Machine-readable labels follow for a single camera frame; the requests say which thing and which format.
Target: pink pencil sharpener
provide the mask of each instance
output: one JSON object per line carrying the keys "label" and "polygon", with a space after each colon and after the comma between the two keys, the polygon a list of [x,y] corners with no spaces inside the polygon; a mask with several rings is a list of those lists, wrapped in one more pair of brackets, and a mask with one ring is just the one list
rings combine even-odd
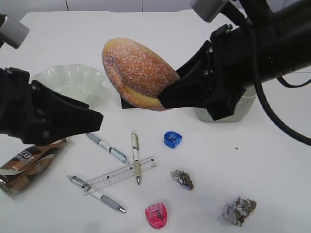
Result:
{"label": "pink pencil sharpener", "polygon": [[167,223],[167,210],[162,202],[148,206],[145,215],[153,228],[160,229]]}

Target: ruler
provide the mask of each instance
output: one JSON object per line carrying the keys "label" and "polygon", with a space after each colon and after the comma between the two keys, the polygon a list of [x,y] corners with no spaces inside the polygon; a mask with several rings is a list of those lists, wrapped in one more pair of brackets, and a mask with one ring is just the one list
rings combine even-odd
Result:
{"label": "ruler", "polygon": [[[141,172],[158,166],[154,157],[140,160],[139,163]],[[134,164],[130,164],[115,171],[108,172],[107,174],[86,181],[84,183],[85,188],[83,188],[84,195],[96,192],[100,189],[106,188],[120,181],[124,181],[133,176],[135,176]]]}

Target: crumpled wrapper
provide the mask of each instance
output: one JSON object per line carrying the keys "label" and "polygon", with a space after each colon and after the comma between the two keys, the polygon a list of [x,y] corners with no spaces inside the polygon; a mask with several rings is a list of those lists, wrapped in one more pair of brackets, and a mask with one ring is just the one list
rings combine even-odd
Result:
{"label": "crumpled wrapper", "polygon": [[188,190],[192,190],[194,187],[190,179],[190,175],[188,173],[185,173],[184,171],[180,170],[171,171],[171,177],[178,183],[180,183],[181,186],[183,186]]}
{"label": "crumpled wrapper", "polygon": [[227,221],[242,226],[249,214],[256,208],[256,205],[253,200],[238,197],[233,203],[227,203],[224,206],[222,214]]}

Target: donut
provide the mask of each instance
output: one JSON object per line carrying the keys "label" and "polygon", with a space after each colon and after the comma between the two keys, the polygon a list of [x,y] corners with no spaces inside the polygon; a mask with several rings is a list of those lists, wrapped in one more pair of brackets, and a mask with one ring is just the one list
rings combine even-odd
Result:
{"label": "donut", "polygon": [[137,108],[167,110],[157,96],[179,76],[160,56],[125,38],[109,40],[102,56],[108,79],[126,101]]}

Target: ballpoint pen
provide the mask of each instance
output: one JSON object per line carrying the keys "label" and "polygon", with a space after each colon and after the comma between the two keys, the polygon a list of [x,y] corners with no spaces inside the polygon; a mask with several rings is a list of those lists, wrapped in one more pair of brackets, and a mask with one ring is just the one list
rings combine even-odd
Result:
{"label": "ballpoint pen", "polygon": [[87,133],[86,135],[89,139],[91,139],[93,142],[95,142],[100,147],[104,148],[107,152],[112,154],[116,159],[120,160],[122,163],[130,164],[130,162],[127,159],[127,156],[123,154],[122,152],[118,151],[116,148],[109,146],[103,140],[101,140],[100,138],[98,138],[92,133]]}
{"label": "ballpoint pen", "polygon": [[138,185],[140,185],[141,182],[141,171],[140,171],[140,163],[139,163],[139,156],[138,156],[138,136],[132,131],[131,133],[131,139],[132,139],[132,151],[133,151],[133,159],[134,159],[134,171],[135,171],[135,177]]}
{"label": "ballpoint pen", "polygon": [[[81,180],[77,176],[67,175],[67,177],[69,178],[69,180],[73,184],[80,187],[81,189],[87,188],[87,186],[88,186],[88,184],[86,184],[83,180]],[[120,204],[118,204],[117,202],[115,202],[111,198],[107,197],[106,195],[103,195],[100,192],[93,192],[93,193],[91,193],[91,195],[93,197],[97,198],[98,200],[100,200],[102,203],[108,205],[112,209],[117,210],[117,211],[122,212],[122,213],[126,213],[126,210]]]}

